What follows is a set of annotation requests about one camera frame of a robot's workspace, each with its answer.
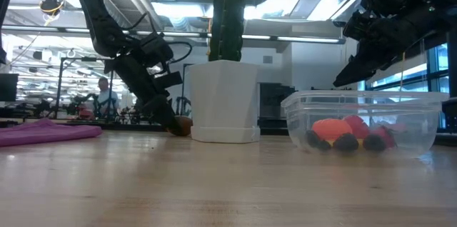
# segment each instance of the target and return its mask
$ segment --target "man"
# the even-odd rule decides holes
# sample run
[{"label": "man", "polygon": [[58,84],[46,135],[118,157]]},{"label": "man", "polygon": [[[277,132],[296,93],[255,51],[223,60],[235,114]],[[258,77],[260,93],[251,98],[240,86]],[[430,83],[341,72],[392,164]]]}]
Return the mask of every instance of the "man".
[{"label": "man", "polygon": [[[97,101],[100,104],[103,104],[103,106],[101,106],[101,108],[100,108],[100,113],[101,114],[105,114],[106,110],[108,110],[108,99],[109,99],[109,83],[108,83],[108,79],[106,79],[105,77],[101,77],[99,79],[99,88],[100,88],[100,94],[99,94],[99,98],[97,99]],[[111,92],[111,99],[113,99],[115,101],[114,102],[114,109],[113,109],[112,102],[110,103],[109,108],[110,108],[111,114],[114,114],[116,109],[119,108],[119,98],[118,98],[116,92],[114,92],[114,91]]]}]

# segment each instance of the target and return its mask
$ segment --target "purple cloth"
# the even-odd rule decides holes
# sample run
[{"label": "purple cloth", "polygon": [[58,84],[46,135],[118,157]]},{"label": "purple cloth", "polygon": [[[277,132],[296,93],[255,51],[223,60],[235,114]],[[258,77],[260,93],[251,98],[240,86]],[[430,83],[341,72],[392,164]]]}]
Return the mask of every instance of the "purple cloth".
[{"label": "purple cloth", "polygon": [[97,137],[101,132],[98,126],[63,126],[45,118],[35,123],[0,129],[0,146],[92,138]]}]

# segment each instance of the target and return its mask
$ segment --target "white plant pot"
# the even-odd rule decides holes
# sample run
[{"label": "white plant pot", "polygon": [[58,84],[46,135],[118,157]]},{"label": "white plant pot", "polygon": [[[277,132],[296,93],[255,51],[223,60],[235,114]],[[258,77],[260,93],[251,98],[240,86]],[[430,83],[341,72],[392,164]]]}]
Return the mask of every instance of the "white plant pot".
[{"label": "white plant pot", "polygon": [[190,67],[192,139],[216,143],[260,139],[257,72],[257,65],[227,60]]}]

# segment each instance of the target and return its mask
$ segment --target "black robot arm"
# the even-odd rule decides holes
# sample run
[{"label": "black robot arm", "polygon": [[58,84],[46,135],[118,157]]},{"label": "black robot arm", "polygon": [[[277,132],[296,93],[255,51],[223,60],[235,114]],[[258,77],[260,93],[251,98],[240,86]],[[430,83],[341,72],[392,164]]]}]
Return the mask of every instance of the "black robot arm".
[{"label": "black robot arm", "polygon": [[400,61],[422,39],[457,27],[457,0],[362,0],[343,34],[357,41],[358,53],[336,77],[335,86],[371,78]]},{"label": "black robot arm", "polygon": [[[1,1],[0,23],[9,3],[9,0]],[[154,121],[171,132],[181,133],[166,91],[166,88],[182,83],[181,74],[169,71],[167,61],[173,58],[173,51],[162,35],[154,30],[142,40],[131,37],[109,15],[103,0],[79,1],[95,51],[113,59],[107,61],[105,73],[115,71],[121,77],[130,91],[144,102],[142,113],[153,115]],[[161,64],[168,74],[159,78],[150,76],[146,69],[157,64]]]}]

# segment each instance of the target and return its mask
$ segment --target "table surface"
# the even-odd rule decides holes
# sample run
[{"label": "table surface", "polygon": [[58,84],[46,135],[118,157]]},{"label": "table surface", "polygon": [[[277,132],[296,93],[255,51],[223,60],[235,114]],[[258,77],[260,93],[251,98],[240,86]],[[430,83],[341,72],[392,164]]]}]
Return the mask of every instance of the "table surface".
[{"label": "table surface", "polygon": [[0,149],[0,225],[455,226],[457,150],[419,159],[309,155],[166,133]]}]

